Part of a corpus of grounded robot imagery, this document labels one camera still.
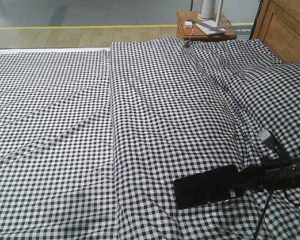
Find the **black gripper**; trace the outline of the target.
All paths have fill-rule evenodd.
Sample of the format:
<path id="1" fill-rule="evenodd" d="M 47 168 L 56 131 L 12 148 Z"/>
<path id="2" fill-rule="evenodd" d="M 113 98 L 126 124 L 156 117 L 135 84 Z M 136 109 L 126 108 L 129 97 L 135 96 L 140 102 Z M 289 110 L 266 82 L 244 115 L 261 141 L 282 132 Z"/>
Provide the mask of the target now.
<path id="1" fill-rule="evenodd" d="M 300 158 L 261 159 L 261 165 L 248 166 L 230 178 L 229 188 L 236 194 L 252 190 L 286 190 L 300 188 Z"/>

